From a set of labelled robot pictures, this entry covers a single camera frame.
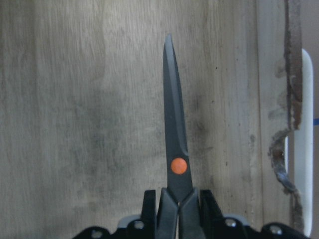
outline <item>wooden surface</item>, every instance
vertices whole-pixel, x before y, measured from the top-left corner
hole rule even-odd
[[[1,1],[1,238],[71,238],[91,225],[113,232],[120,218],[140,212],[144,190],[159,197],[168,33],[194,185],[211,189],[224,213],[243,215],[258,230],[268,221],[288,223],[290,198],[267,155],[269,129],[287,123],[269,115],[286,111],[271,113],[278,102],[262,97],[284,97],[285,89],[258,80],[258,7],[237,0]],[[267,180],[276,193],[265,189]]]

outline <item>wooden board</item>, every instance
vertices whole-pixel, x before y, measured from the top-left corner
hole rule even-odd
[[[144,190],[159,197],[168,33],[194,185],[258,230],[286,220],[265,208],[289,199],[264,197],[268,178],[284,194],[264,175],[271,142],[262,134],[274,123],[261,120],[259,93],[284,89],[260,87],[260,10],[255,1],[1,1],[1,238],[113,232],[140,212]]]

